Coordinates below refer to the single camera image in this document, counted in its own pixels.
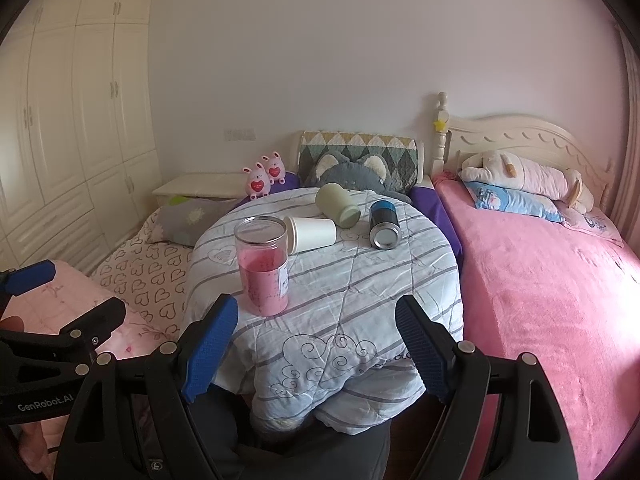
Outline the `clear jar with pink label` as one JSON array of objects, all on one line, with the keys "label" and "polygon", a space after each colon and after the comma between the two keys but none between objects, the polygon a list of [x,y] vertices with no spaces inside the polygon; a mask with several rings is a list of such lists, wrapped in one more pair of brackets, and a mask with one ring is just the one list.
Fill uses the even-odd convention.
[{"label": "clear jar with pink label", "polygon": [[233,231],[246,308],[254,315],[273,316],[288,306],[286,227],[276,217],[255,216]]}]

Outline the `white paper cup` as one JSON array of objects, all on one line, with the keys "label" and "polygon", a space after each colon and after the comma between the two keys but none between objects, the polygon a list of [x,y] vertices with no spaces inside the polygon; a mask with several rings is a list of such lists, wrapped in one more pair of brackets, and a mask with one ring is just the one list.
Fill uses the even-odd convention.
[{"label": "white paper cup", "polygon": [[328,247],[336,242],[336,226],[330,219],[285,217],[283,222],[289,255]]}]

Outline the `sage green cup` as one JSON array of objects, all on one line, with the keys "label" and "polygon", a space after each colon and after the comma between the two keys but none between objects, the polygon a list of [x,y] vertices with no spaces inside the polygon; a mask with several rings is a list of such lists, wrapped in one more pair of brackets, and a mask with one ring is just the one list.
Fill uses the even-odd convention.
[{"label": "sage green cup", "polygon": [[351,229],[360,220],[359,207],[350,193],[337,183],[330,182],[318,189],[316,205],[342,230]]}]

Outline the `heart pattern bed sheet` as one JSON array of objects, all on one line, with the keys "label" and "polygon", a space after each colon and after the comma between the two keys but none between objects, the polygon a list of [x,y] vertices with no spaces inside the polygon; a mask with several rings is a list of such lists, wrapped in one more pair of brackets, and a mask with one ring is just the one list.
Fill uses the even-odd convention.
[{"label": "heart pattern bed sheet", "polygon": [[91,274],[93,281],[140,314],[157,333],[176,339],[186,310],[186,274],[193,249],[171,242],[154,242],[158,213],[103,260]]}]

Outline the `pink fleece bedspread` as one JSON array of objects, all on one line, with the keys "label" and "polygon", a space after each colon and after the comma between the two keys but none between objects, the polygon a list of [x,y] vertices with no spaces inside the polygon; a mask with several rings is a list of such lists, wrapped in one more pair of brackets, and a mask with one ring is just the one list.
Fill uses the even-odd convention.
[{"label": "pink fleece bedspread", "polygon": [[463,249],[465,339],[491,356],[532,352],[566,421],[580,478],[605,470],[639,414],[639,259],[544,219],[474,207],[434,180]]}]

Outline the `grey floral pillow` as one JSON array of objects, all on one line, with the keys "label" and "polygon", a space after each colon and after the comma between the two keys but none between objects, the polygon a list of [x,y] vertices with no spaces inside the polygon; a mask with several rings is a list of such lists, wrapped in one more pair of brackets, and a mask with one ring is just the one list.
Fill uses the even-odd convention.
[{"label": "grey floral pillow", "polygon": [[238,203],[238,200],[173,197],[158,208],[148,242],[194,247],[202,234]]}]

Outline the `cream bedside table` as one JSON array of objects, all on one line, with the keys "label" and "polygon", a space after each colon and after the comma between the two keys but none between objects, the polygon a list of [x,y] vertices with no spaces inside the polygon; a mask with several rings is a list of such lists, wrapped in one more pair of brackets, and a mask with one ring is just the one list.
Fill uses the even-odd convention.
[{"label": "cream bedside table", "polygon": [[157,197],[186,196],[220,198],[232,200],[246,196],[244,186],[246,175],[242,172],[216,174],[216,172],[197,172],[183,174],[156,188],[152,194]]}]

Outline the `front pink bunny toy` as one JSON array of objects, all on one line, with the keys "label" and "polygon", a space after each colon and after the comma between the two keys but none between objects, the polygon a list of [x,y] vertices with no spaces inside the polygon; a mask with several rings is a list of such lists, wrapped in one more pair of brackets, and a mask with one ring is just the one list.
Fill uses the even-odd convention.
[{"label": "front pink bunny toy", "polygon": [[270,177],[261,162],[256,162],[253,167],[244,167],[243,172],[246,174],[245,193],[250,200],[257,200],[270,194]]}]

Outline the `pink bunny toy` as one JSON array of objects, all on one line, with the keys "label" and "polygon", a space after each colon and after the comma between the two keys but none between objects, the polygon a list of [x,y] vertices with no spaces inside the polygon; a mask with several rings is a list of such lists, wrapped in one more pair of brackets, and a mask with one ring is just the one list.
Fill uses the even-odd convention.
[{"label": "pink bunny toy", "polygon": [[253,167],[244,167],[243,172],[246,174],[245,193],[250,200],[257,200],[270,194],[270,177],[261,162],[256,162]]},{"label": "pink bunny toy", "polygon": [[266,174],[268,174],[270,183],[285,184],[286,169],[282,157],[278,152],[273,152],[271,155],[262,155],[262,162]]}]

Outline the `blue cartoon pillow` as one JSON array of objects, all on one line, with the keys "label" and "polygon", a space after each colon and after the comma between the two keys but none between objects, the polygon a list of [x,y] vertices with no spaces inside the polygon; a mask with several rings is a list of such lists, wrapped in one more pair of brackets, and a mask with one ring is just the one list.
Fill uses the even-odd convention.
[{"label": "blue cartoon pillow", "polygon": [[477,181],[465,182],[464,186],[476,209],[522,214],[554,223],[564,221],[559,209],[547,197]]}]

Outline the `blue black metal can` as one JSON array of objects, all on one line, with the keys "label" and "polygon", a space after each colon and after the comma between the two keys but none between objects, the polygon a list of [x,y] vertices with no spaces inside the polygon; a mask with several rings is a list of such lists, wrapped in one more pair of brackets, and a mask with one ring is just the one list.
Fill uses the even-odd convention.
[{"label": "blue black metal can", "polygon": [[369,238],[376,249],[390,250],[401,240],[401,229],[395,205],[389,200],[377,200],[369,211]]}]

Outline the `rear pink bunny toy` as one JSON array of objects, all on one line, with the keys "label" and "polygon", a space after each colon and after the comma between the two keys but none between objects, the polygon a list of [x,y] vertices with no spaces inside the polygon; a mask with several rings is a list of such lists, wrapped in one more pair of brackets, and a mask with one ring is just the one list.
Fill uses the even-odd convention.
[{"label": "rear pink bunny toy", "polygon": [[285,184],[286,169],[282,157],[278,152],[273,152],[271,155],[262,155],[262,162],[266,174],[268,174],[270,183]]}]

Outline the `white plush dog toy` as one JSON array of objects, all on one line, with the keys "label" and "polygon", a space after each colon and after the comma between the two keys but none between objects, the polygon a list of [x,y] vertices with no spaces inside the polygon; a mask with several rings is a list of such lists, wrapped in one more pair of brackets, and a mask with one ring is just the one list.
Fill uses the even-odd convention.
[{"label": "white plush dog toy", "polygon": [[463,181],[478,181],[559,200],[581,214],[593,210],[594,197],[575,169],[556,169],[507,151],[487,151],[462,162]]}]

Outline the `cream wooden headboard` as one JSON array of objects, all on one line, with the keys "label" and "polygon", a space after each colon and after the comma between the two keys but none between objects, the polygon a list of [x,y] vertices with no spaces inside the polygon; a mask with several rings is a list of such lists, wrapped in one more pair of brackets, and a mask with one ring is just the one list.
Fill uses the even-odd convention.
[{"label": "cream wooden headboard", "polygon": [[425,159],[424,169],[431,177],[445,170],[458,171],[462,162],[476,153],[506,150],[547,166],[580,171],[597,207],[607,214],[613,208],[613,163],[599,165],[584,144],[552,122],[519,114],[456,117],[449,113],[448,94],[440,92],[432,140],[426,145],[431,155]]}]

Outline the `diamond pattern quilted headboard cover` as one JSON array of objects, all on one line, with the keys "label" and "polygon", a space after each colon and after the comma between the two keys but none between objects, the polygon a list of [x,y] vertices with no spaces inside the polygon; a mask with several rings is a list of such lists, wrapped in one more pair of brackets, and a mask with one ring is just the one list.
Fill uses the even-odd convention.
[{"label": "diamond pattern quilted headboard cover", "polygon": [[303,183],[308,183],[312,168],[328,151],[341,153],[352,162],[366,155],[380,156],[390,170],[390,189],[395,192],[409,192],[423,180],[421,141],[377,133],[307,130],[299,137],[296,154],[296,172]]}]

